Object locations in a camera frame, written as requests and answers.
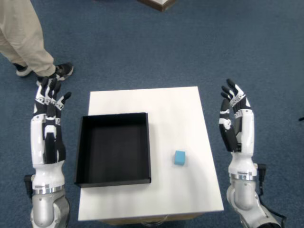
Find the sneaker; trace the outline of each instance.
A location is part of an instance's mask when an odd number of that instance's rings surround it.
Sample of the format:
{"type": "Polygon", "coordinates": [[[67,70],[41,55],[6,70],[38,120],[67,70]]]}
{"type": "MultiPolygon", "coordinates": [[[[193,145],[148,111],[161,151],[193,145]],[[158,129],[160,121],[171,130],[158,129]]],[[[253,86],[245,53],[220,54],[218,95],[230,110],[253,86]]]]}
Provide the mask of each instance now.
{"type": "MultiPolygon", "coordinates": [[[[72,65],[72,63],[64,63],[61,65],[56,65],[55,72],[48,78],[50,79],[50,81],[53,78],[56,78],[58,81],[64,81],[72,75],[73,71],[74,71],[74,66],[72,65]]],[[[36,84],[39,86],[41,85],[41,82],[44,77],[38,76],[37,78],[38,80],[36,84]]]]}
{"type": "Polygon", "coordinates": [[[25,77],[27,75],[29,75],[30,72],[32,72],[32,69],[29,68],[28,66],[21,66],[17,63],[13,63],[13,65],[16,67],[16,74],[19,77],[25,77]]]}

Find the white robotic forearm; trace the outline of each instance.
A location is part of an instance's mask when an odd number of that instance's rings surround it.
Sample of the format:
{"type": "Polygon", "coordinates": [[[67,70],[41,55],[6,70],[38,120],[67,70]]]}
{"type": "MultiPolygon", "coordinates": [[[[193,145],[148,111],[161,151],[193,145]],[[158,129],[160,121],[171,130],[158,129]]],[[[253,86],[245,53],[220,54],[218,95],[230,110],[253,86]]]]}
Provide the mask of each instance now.
{"type": "Polygon", "coordinates": [[[280,228],[272,214],[261,205],[256,193],[257,167],[252,162],[254,150],[254,114],[244,92],[231,80],[230,89],[222,87],[224,93],[219,129],[225,146],[232,154],[228,171],[230,187],[227,199],[240,215],[245,228],[280,228]],[[235,128],[229,117],[229,108],[234,111],[235,128]]]}
{"type": "Polygon", "coordinates": [[[61,110],[71,93],[58,101],[60,83],[55,79],[48,85],[45,78],[39,86],[31,120],[32,176],[34,228],[65,228],[69,218],[69,203],[65,198],[62,165],[66,150],[61,135],[61,110]]]}

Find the black tray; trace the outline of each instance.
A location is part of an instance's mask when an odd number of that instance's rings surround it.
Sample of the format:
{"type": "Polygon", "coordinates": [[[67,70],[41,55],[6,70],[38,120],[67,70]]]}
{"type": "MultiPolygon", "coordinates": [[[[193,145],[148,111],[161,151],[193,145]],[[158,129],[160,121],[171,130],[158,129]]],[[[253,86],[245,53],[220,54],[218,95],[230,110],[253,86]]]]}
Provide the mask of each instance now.
{"type": "Polygon", "coordinates": [[[81,188],[151,183],[148,114],[82,117],[74,183],[81,188]]]}

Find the person's leg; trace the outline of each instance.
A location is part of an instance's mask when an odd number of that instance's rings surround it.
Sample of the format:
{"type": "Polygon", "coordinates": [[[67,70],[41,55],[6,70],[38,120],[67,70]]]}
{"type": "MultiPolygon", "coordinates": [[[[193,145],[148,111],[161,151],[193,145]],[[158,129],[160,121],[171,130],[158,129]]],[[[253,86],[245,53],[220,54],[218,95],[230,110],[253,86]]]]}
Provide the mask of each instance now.
{"type": "Polygon", "coordinates": [[[20,77],[27,76],[32,70],[21,58],[10,43],[5,39],[0,29],[0,53],[2,53],[16,67],[16,74],[20,77]]]}
{"type": "Polygon", "coordinates": [[[15,51],[15,49],[10,45],[10,43],[5,39],[1,29],[0,29],[0,52],[4,55],[11,63],[19,64],[26,67],[27,64],[21,58],[20,55],[15,51]]]}
{"type": "Polygon", "coordinates": [[[38,76],[54,74],[54,59],[44,49],[41,25],[30,0],[0,0],[0,30],[15,50],[0,41],[4,44],[0,52],[11,62],[29,66],[38,76]]]}

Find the silver metal ring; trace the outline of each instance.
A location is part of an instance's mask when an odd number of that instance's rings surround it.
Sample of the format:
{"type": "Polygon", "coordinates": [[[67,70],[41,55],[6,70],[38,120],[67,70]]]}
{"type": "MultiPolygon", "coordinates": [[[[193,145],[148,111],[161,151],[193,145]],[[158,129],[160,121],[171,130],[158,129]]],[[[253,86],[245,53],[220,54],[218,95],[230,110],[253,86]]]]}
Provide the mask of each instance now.
{"type": "Polygon", "coordinates": [[[230,177],[237,180],[246,180],[246,181],[253,181],[255,179],[255,176],[252,175],[246,175],[246,174],[230,174],[230,177]]]}
{"type": "Polygon", "coordinates": [[[53,192],[61,191],[64,189],[64,185],[54,188],[43,188],[43,189],[34,189],[35,194],[50,194],[53,192]]]}

